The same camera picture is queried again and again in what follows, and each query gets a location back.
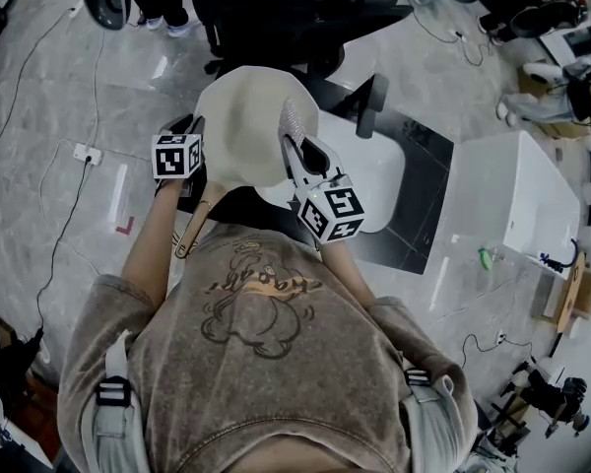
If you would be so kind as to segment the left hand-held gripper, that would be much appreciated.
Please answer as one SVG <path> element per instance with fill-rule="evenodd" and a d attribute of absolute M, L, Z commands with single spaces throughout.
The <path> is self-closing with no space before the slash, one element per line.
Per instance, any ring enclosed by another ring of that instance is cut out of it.
<path fill-rule="evenodd" d="M 203 152 L 206 119 L 188 113 L 160 129 L 152 139 L 152 172 L 156 193 L 173 180 L 182 180 L 182 196 L 199 199 L 207 182 Z M 186 134 L 193 127 L 194 134 Z"/>

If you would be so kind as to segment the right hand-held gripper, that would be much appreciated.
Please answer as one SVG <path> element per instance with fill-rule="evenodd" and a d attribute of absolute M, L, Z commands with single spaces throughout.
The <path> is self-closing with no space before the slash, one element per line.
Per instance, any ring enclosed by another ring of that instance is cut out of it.
<path fill-rule="evenodd" d="M 290 136 L 280 140 L 298 220 L 319 244 L 355 237 L 365 212 L 339 156 L 316 137 L 306 136 L 299 147 Z"/>

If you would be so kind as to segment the cream frying pan wooden handle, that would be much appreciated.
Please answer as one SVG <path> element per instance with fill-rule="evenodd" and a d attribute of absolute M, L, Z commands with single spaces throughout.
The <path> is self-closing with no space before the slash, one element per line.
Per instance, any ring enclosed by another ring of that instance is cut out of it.
<path fill-rule="evenodd" d="M 200 95 L 197 114 L 206 119 L 203 152 L 207 182 L 179 238 L 174 255 L 185 258 L 211 210 L 231 191 L 270 188 L 288 179 L 279 117 L 285 99 L 295 103 L 306 136 L 316 136 L 319 107 L 292 74 L 260 66 L 238 67 Z"/>

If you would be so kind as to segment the person's left forearm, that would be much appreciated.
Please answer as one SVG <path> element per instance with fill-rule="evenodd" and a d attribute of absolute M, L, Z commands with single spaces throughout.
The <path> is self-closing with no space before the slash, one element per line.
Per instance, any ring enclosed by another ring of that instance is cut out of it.
<path fill-rule="evenodd" d="M 183 181 L 166 181 L 158 190 L 121 271 L 121 278 L 136 286 L 159 308 L 167 293 L 177 203 Z"/>

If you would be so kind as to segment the person's right forearm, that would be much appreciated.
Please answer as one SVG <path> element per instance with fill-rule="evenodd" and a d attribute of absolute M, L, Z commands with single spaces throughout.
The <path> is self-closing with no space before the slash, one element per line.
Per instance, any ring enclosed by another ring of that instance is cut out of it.
<path fill-rule="evenodd" d="M 361 306 L 368 307 L 376 301 L 374 293 L 344 241 L 321 244 L 319 253 L 323 263 Z"/>

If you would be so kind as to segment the white square socket box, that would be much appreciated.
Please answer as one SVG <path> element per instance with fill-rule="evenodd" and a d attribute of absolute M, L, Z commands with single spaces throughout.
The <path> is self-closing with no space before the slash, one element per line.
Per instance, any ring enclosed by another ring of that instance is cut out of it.
<path fill-rule="evenodd" d="M 98 166 L 102 159 L 102 151 L 86 144 L 77 143 L 74 147 L 73 157 L 77 161 Z"/>

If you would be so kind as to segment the black sink cabinet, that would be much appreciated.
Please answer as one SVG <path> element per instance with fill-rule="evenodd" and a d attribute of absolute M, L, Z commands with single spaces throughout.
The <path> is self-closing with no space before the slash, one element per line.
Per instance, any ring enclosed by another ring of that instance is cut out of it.
<path fill-rule="evenodd" d="M 363 139 L 373 132 L 395 141 L 405 155 L 405 170 L 390 223 L 373 234 L 348 238 L 354 255 L 364 261 L 416 274 L 424 272 L 440 217 L 453 145 L 446 138 L 384 105 L 387 84 L 375 75 L 349 91 L 326 80 L 291 72 L 321 111 L 353 121 Z M 213 221 L 282 233 L 313 244 L 296 216 L 292 179 L 270 188 L 244 186 L 229 192 L 210 212 Z M 199 199 L 185 198 L 179 209 L 192 212 Z"/>

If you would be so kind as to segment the black office chair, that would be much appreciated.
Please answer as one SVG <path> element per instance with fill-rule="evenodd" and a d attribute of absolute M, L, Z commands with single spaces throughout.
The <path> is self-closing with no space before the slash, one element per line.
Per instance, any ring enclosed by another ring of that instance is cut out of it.
<path fill-rule="evenodd" d="M 345 58 L 346 43 L 408 18 L 398 0 L 192 0 L 221 77 L 239 66 L 290 71 L 303 65 L 323 80 Z"/>

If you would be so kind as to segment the brown graphic T-shirt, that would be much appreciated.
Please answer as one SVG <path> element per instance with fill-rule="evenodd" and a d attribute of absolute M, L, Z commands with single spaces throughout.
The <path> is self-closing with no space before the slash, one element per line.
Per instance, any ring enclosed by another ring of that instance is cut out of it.
<path fill-rule="evenodd" d="M 402 303 L 361 306 L 312 249 L 276 232 L 216 227 L 159 308 L 121 277 L 95 280 L 58 397 L 59 435 L 80 468 L 114 343 L 153 473 L 224 473 L 284 435 L 361 468 L 453 473 L 475 439 L 462 369 Z"/>

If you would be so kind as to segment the white rectangular cabinet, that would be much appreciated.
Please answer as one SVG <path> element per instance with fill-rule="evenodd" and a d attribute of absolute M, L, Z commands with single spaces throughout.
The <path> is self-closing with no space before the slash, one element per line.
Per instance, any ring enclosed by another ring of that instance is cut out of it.
<path fill-rule="evenodd" d="M 522 256 L 563 280 L 540 254 L 568 263 L 577 239 L 580 201 L 557 166 L 525 131 L 459 145 L 454 151 L 450 232 L 479 248 Z"/>

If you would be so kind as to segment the black curved tube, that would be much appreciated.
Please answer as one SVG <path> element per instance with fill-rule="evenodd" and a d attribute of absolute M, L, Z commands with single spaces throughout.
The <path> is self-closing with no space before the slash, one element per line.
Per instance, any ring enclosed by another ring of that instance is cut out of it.
<path fill-rule="evenodd" d="M 579 254 L 578 243 L 574 238 L 572 238 L 570 242 L 573 245 L 573 257 L 568 263 L 552 259 L 547 253 L 544 252 L 540 254 L 540 261 L 551 270 L 554 270 L 561 274 L 564 269 L 572 267 L 577 262 L 577 257 Z"/>

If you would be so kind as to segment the round wooden board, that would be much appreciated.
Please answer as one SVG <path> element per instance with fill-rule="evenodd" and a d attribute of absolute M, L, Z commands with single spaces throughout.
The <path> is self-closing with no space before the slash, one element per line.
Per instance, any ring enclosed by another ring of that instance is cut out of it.
<path fill-rule="evenodd" d="M 584 272 L 586 262 L 585 253 L 580 251 L 576 258 L 576 262 L 570 269 L 569 277 L 563 286 L 561 294 L 561 301 L 558 312 L 557 333 L 561 334 L 566 329 L 566 326 L 571 318 L 571 313 L 575 306 L 575 301 L 582 281 L 582 274 Z"/>

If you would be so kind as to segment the person's neck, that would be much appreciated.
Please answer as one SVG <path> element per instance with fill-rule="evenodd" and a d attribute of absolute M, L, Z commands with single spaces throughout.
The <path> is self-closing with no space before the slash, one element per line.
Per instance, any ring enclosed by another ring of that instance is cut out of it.
<path fill-rule="evenodd" d="M 353 461 L 315 441 L 275 436 L 254 445 L 224 473 L 386 473 L 361 468 Z"/>

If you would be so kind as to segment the small cardboard box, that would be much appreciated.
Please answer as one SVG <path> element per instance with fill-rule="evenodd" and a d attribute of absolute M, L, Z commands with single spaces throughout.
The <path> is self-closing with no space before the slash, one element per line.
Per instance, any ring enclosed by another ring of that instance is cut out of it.
<path fill-rule="evenodd" d="M 585 320 L 591 319 L 591 272 L 583 273 L 573 313 Z"/>

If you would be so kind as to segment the reddish brown wooden furniture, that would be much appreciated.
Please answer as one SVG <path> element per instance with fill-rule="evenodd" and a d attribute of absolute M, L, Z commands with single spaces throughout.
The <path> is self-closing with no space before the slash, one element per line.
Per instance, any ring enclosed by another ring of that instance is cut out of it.
<path fill-rule="evenodd" d="M 61 448 L 57 428 L 57 392 L 32 374 L 24 389 L 14 396 L 10 419 L 34 439 L 53 462 Z"/>

